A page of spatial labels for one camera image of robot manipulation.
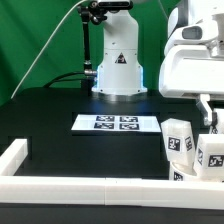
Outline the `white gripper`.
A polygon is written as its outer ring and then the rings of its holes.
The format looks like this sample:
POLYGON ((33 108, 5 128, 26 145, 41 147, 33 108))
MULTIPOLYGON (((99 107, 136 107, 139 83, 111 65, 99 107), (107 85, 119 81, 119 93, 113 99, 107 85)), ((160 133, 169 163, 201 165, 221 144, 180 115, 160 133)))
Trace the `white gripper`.
POLYGON ((165 46, 159 91, 168 98, 197 98, 205 126, 217 124, 210 97, 224 99, 224 53, 218 46, 217 21, 176 29, 165 46))

